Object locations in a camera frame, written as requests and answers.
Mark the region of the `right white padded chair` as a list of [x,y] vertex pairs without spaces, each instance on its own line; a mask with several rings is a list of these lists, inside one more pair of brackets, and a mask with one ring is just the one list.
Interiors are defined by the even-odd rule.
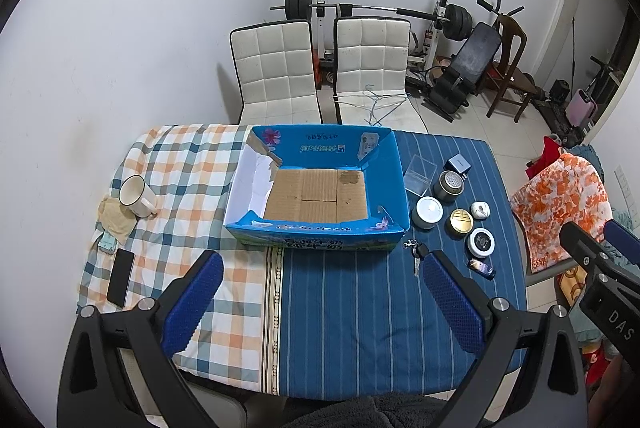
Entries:
[[[372,84],[376,91],[407,93],[410,39],[408,21],[375,16],[337,18],[334,21],[333,38],[333,99],[336,118],[340,124],[341,115],[336,102],[339,93],[359,91],[367,84]],[[384,120],[382,127],[405,132],[427,132],[410,96],[399,110]]]

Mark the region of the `blue striped tablecloth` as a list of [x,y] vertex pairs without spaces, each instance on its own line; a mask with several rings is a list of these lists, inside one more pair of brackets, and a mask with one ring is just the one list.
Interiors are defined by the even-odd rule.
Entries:
[[[526,306],[524,271],[506,188],[489,145],[458,136],[400,132],[400,159],[442,168],[460,154],[471,165],[460,208],[488,203],[484,228],[495,237],[493,280],[468,267],[464,240],[439,222],[406,237],[442,250],[488,297]],[[473,361],[464,352],[404,245],[390,252],[282,252],[278,391],[282,396],[346,400],[388,392],[434,393],[456,388]]]

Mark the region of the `gold lid round tin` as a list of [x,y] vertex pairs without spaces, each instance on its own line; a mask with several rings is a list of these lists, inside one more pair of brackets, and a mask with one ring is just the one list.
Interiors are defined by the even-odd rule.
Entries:
[[473,231],[474,218],[472,214],[462,208],[450,212],[446,221],[447,231],[455,237],[465,237]]

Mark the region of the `small printed lighter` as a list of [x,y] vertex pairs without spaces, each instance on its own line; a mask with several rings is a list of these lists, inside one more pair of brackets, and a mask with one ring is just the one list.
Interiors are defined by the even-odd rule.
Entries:
[[483,278],[486,278],[488,281],[492,281],[496,276],[495,269],[489,264],[484,263],[483,260],[474,258],[470,259],[468,262],[468,268]]

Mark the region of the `grey chair under floral cloth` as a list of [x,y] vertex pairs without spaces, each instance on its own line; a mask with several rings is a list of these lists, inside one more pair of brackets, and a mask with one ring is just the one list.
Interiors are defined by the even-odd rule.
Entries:
[[542,271],[532,272],[529,267],[529,253],[526,245],[524,230],[518,223],[515,225],[515,229],[516,235],[518,236],[518,246],[520,246],[522,268],[524,272],[524,283],[526,287],[530,287],[543,281],[547,281],[549,278],[555,278],[556,276],[568,270],[576,268],[577,262],[573,259],[567,259],[555,263],[554,266],[550,266],[550,268],[544,269]]

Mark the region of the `barbell with black plates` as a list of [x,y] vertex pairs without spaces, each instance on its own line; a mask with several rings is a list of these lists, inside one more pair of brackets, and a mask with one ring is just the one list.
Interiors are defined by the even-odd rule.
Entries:
[[440,30],[447,39],[462,41],[468,39],[474,27],[471,13],[455,4],[447,4],[444,14],[438,12],[427,13],[418,10],[404,8],[388,8],[387,6],[367,6],[366,4],[351,3],[326,3],[314,2],[314,0],[284,0],[280,6],[270,6],[270,11],[282,10],[287,20],[310,21],[313,10],[331,8],[339,16],[352,16],[352,11],[370,10],[386,12],[407,18],[417,18],[418,20],[432,22],[437,30]]

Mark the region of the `teal blanket pile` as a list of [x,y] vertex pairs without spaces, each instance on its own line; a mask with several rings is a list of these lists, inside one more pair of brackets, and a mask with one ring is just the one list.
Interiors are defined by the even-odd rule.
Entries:
[[[632,219],[628,210],[618,210],[612,208],[613,220],[624,226],[629,232],[634,234]],[[639,278],[639,265],[630,263],[612,244],[603,237],[599,247],[596,249],[597,255],[606,255],[612,264],[622,272],[631,274],[636,280]],[[616,326],[622,322],[619,313],[612,313],[606,310],[603,303],[606,297],[599,298],[597,292],[603,290],[603,284],[598,282],[598,276],[603,273],[588,274],[585,277],[585,287],[580,292],[577,300],[570,308],[570,324],[574,330],[575,338],[579,348],[585,348],[590,344],[596,344],[606,337],[609,326]]]

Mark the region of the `plaid orange blue cloth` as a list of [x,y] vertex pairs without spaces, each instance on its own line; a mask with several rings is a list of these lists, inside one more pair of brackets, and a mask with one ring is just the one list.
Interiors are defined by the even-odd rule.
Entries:
[[163,126],[142,134],[115,172],[108,195],[140,174],[157,213],[138,220],[124,247],[134,254],[125,306],[156,298],[206,249],[224,259],[224,279],[186,348],[186,372],[245,390],[279,391],[282,252],[245,246],[224,227],[234,170],[250,129]]

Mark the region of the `white barbell rack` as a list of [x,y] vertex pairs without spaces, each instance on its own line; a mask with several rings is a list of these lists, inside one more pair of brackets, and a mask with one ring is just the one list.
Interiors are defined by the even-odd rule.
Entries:
[[438,34],[446,34],[454,30],[454,10],[448,10],[450,4],[448,0],[436,0],[435,9],[431,12],[394,8],[393,6],[371,6],[370,4],[358,3],[327,3],[326,0],[309,0],[307,4],[302,3],[303,16],[317,27],[317,55],[319,65],[326,72],[333,66],[335,61],[334,48],[326,51],[324,44],[324,20],[326,19],[326,9],[333,9],[335,16],[352,16],[354,10],[368,10],[386,12],[407,18],[417,18],[432,24],[433,35],[432,44],[436,44]]

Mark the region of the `clear acrylic cube box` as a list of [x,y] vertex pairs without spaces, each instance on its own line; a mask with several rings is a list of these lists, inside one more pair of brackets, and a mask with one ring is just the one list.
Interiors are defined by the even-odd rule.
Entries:
[[431,193],[437,166],[420,155],[413,155],[404,174],[406,190],[418,197]]

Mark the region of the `round metal mesh-top tin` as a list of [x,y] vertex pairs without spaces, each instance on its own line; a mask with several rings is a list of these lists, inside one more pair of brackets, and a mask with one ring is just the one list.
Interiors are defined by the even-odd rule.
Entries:
[[463,191],[464,180],[454,170],[442,171],[433,183],[433,195],[441,203],[453,203]]

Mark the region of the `car key bunch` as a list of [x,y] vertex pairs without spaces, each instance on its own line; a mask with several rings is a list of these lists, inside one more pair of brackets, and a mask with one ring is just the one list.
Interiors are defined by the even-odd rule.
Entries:
[[413,256],[413,275],[418,278],[420,276],[421,262],[430,253],[430,250],[425,244],[419,243],[414,238],[412,238],[411,240],[407,240],[404,244],[404,247],[408,250],[408,252],[410,252],[410,255]]

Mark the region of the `white round tin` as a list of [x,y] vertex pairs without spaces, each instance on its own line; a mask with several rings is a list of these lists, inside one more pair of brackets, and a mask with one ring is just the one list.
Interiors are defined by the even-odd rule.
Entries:
[[433,196],[423,196],[416,201],[411,211],[411,220],[417,228],[428,231],[438,225],[443,214],[439,200]]

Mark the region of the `small blue square box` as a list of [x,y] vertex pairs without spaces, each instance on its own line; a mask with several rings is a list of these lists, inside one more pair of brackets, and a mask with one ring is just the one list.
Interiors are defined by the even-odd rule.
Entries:
[[446,166],[450,170],[460,174],[462,178],[466,178],[471,170],[471,164],[460,153],[450,157],[446,162]]

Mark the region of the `white ring black tin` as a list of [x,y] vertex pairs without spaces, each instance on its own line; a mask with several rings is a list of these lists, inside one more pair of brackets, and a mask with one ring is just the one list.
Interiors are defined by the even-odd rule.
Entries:
[[485,228],[475,228],[466,237],[465,243],[470,256],[480,260],[490,257],[496,248],[495,237]]

